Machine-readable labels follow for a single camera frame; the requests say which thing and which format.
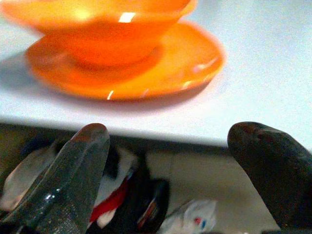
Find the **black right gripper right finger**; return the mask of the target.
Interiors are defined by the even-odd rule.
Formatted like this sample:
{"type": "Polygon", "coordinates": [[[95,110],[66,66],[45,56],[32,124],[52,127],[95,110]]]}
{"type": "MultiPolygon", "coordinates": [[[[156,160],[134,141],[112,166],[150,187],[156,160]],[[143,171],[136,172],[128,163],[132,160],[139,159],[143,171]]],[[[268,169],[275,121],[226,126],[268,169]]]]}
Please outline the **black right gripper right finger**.
{"type": "Polygon", "coordinates": [[[280,228],[275,232],[310,234],[311,152],[286,132],[250,121],[234,124],[227,143],[280,228]]]}

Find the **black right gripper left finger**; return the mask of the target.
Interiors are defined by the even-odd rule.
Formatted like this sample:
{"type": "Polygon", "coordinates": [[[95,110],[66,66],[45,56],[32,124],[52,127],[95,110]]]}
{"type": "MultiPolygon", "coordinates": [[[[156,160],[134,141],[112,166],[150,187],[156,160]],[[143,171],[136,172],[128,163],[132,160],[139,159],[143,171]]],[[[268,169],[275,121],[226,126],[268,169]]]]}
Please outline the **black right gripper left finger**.
{"type": "Polygon", "coordinates": [[[100,123],[84,126],[0,220],[2,234],[84,234],[98,194],[110,137],[100,123]]]}

